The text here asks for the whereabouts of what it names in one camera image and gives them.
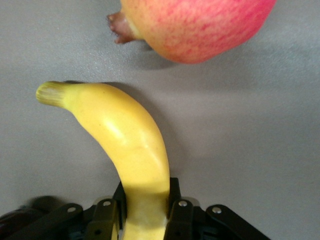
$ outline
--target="metal screw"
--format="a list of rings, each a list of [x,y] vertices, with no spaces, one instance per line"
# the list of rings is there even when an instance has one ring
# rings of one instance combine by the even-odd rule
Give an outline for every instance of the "metal screw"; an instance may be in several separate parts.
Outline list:
[[[222,210],[221,210],[220,207],[215,206],[215,207],[212,208],[212,212],[214,214],[220,214],[220,213],[222,213]]]
[[[75,208],[74,206],[72,206],[72,207],[69,207],[69,208],[68,208],[67,212],[68,212],[68,213],[72,213],[72,212],[74,212],[75,210],[76,210],[76,208]]]
[[[109,206],[109,205],[111,205],[111,202],[110,201],[105,201],[104,203],[103,203],[103,206]]]
[[[185,207],[185,206],[187,206],[187,205],[188,205],[188,203],[187,203],[186,201],[184,201],[184,200],[182,200],[182,201],[179,202],[179,206],[180,206],[180,207]]]

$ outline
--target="gray surface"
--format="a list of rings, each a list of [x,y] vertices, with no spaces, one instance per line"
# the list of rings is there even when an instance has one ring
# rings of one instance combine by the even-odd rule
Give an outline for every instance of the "gray surface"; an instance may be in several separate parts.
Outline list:
[[[249,42],[198,65],[142,41],[115,45],[116,0],[0,2],[0,214],[55,195],[88,208],[119,178],[60,108],[49,80],[117,82],[157,121],[171,175],[202,208],[224,204],[273,240],[320,236],[319,0],[279,0]]]

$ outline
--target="pomegranate skin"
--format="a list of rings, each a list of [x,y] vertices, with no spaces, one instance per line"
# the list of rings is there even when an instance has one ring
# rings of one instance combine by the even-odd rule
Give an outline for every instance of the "pomegranate skin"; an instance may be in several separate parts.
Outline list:
[[[121,12],[136,39],[144,39],[168,60],[196,64],[252,38],[275,3],[276,0],[121,0]]]

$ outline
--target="yellow banana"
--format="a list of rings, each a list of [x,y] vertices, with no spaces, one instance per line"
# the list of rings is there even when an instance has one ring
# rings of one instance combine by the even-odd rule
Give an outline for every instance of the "yellow banana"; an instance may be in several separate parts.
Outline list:
[[[70,111],[112,160],[126,195],[123,240],[163,240],[169,163],[160,130],[147,110],[104,83],[49,81],[39,86],[36,98]]]

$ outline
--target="banana peel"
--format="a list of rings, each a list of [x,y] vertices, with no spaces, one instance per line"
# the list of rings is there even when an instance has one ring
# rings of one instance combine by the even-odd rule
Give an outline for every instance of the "banana peel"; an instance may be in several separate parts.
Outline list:
[[[168,217],[170,171],[164,140],[148,111],[105,83],[48,81],[40,103],[70,111],[112,160],[127,204],[123,240],[163,240]]]

